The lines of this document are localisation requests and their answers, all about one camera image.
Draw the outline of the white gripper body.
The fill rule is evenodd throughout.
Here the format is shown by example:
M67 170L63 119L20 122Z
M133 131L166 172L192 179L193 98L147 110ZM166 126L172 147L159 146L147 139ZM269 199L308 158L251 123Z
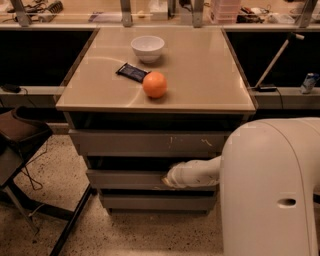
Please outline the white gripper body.
M192 187L192 166L187 162L174 165L166 174L166 178L173 188Z

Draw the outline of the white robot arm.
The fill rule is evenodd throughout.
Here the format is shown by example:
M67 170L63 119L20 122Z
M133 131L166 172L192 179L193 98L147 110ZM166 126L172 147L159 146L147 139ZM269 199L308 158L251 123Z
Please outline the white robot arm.
M320 118L246 123L221 156L181 162L163 182L220 186L224 256L318 256L313 192L320 184Z

